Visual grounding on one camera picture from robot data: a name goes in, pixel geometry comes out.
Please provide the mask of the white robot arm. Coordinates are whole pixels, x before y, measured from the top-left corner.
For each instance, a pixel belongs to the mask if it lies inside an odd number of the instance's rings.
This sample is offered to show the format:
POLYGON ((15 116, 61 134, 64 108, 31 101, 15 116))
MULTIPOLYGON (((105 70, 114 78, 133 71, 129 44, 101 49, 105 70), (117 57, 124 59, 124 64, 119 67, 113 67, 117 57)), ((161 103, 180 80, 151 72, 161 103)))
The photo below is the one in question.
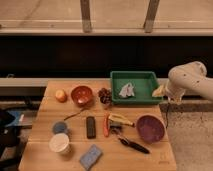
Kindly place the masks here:
POLYGON ((207 77, 206 66, 200 61, 170 69, 167 82, 155 89, 152 96, 167 96, 169 101, 180 103, 187 90, 213 101, 213 78, 207 77))

